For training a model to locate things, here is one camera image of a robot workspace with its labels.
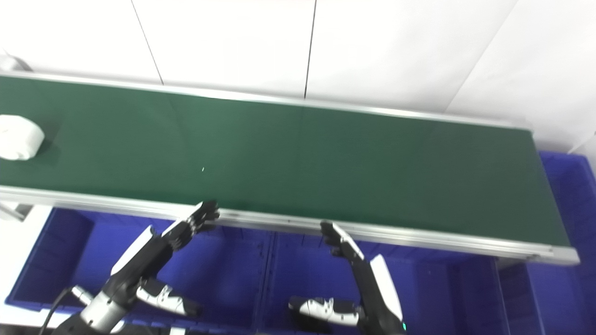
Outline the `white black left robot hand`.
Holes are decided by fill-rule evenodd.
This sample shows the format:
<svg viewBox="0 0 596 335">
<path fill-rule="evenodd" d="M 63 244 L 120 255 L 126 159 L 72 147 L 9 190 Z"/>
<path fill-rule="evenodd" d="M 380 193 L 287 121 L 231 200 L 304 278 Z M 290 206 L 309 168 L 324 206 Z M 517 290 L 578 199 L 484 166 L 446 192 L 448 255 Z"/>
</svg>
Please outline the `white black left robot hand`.
<svg viewBox="0 0 596 335">
<path fill-rule="evenodd" d="M 106 311 L 123 318 L 138 301 L 142 301 L 170 313 L 199 316 L 203 308 L 158 280 L 157 274 L 173 253 L 187 246 L 196 234 L 205 230 L 206 222 L 216 220 L 219 215 L 217 202 L 207 200 L 197 204 L 160 234 L 148 226 L 113 265 L 110 278 L 98 295 L 103 299 Z"/>
</svg>

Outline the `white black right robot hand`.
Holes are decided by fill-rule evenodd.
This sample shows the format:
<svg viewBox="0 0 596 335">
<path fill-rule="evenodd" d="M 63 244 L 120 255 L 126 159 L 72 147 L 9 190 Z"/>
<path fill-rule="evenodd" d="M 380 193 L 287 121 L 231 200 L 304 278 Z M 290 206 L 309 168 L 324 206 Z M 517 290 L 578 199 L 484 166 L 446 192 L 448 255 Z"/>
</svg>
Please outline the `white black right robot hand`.
<svg viewBox="0 0 596 335">
<path fill-rule="evenodd" d="M 289 310 L 305 320 L 354 327 L 363 335 L 406 335 L 400 299 L 383 255 L 366 259 L 355 240 L 339 225 L 320 223 L 331 254 L 346 259 L 360 294 L 360 304 L 334 298 L 293 295 Z"/>
</svg>

